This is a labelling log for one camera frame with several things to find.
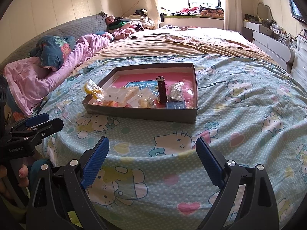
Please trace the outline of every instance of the hello kitty bedsheet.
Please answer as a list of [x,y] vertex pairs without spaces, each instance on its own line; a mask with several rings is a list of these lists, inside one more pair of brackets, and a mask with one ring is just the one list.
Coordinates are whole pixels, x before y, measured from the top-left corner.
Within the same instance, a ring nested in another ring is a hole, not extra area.
[[[86,113],[81,102],[88,78],[98,83],[115,67],[159,62],[194,63],[195,124]],[[37,147],[56,166],[108,137],[109,154],[88,195],[97,212],[123,230],[198,227],[219,192],[195,152],[200,136],[226,159],[266,167],[280,228],[307,192],[307,93],[285,70],[261,60],[190,55],[97,61],[52,92],[41,113],[64,121],[61,132]],[[243,192],[240,186],[229,222]]]

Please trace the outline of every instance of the tan duvet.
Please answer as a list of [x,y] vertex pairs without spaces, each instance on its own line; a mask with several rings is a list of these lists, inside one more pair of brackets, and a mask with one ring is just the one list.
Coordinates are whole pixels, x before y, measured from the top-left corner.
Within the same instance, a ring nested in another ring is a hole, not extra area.
[[257,58],[265,60],[277,65],[265,53],[260,55],[252,51],[242,48],[220,47],[209,44],[190,44],[190,43],[174,43],[165,40],[165,35],[170,32],[169,29],[162,30],[146,30],[130,35],[126,39],[114,41],[106,48],[103,48],[95,56],[82,65],[77,67],[72,75],[75,75],[80,69],[87,67],[95,60],[103,60],[106,58],[120,58],[130,56],[166,56],[166,55],[190,55],[190,54],[221,54],[228,56],[242,56],[248,58]]

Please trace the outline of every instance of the human hand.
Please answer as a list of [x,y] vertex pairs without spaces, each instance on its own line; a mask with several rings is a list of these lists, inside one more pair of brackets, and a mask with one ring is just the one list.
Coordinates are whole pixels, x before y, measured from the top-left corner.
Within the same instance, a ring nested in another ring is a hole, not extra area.
[[[29,185],[29,179],[28,179],[28,174],[29,170],[26,165],[22,165],[22,168],[19,170],[19,186],[20,187],[27,187]],[[7,169],[3,166],[0,165],[0,178],[4,178],[7,176]],[[7,199],[12,199],[12,196],[8,189],[6,188],[4,182],[0,179],[0,193]]]

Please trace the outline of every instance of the headboard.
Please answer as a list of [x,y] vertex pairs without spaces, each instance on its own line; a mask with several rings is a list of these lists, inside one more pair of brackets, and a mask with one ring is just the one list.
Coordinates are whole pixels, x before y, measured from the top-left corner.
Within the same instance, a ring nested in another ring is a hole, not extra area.
[[76,38],[76,40],[86,34],[95,33],[97,31],[107,31],[107,25],[105,19],[107,14],[100,12],[94,16],[88,16],[80,19],[76,19],[70,22],[66,22],[59,26],[53,27],[38,36],[35,36],[31,40],[24,43],[22,46],[17,48],[13,53],[11,53],[2,63],[0,64],[0,73],[3,73],[4,67],[10,63],[17,60],[26,58],[28,52],[36,47],[37,41],[44,35],[71,35]]

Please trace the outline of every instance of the dresser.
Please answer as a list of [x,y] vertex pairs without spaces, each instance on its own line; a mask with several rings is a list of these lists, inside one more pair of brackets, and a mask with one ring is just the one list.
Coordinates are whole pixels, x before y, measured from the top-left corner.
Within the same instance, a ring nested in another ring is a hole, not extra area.
[[257,31],[253,32],[253,38],[253,43],[257,47],[267,53],[283,69],[290,73],[295,58],[295,51],[281,42]]
[[291,76],[307,91],[307,40],[297,37],[297,48]]

